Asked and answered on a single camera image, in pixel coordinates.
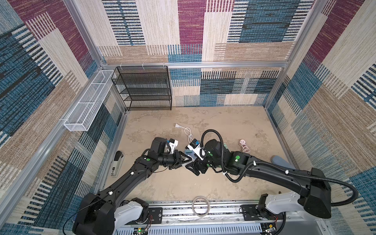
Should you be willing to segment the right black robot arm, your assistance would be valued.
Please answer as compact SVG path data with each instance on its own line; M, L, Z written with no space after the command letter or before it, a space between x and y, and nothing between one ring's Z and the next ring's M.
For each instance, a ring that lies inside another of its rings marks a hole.
M333 207L350 204L358 198L359 192L353 185L327 178L323 171L317 168L302 171L262 161L248 153L229 151L217 131L209 129L204 132L208 133L214 133L218 138L205 144L193 139L186 147L196 156L196 159L186 166L195 175L204 174L211 168L215 173L222 173L232 183L239 183L245 177L258 178L291 191L280 195L263 194L257 207L261 214L302 211L318 218L329 219L332 217ZM351 196L343 201L332 202L331 184L350 189Z

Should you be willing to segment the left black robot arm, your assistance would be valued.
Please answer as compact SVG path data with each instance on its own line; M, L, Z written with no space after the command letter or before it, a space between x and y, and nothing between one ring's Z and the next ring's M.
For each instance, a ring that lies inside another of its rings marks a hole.
M129 222L150 227L153 216L149 204L139 198L125 198L160 166L178 169L191 162L191 156L170 146L174 140L157 137L151 147L137 158L132 167L115 183L97 194L87 194L72 215L75 235L111 235Z

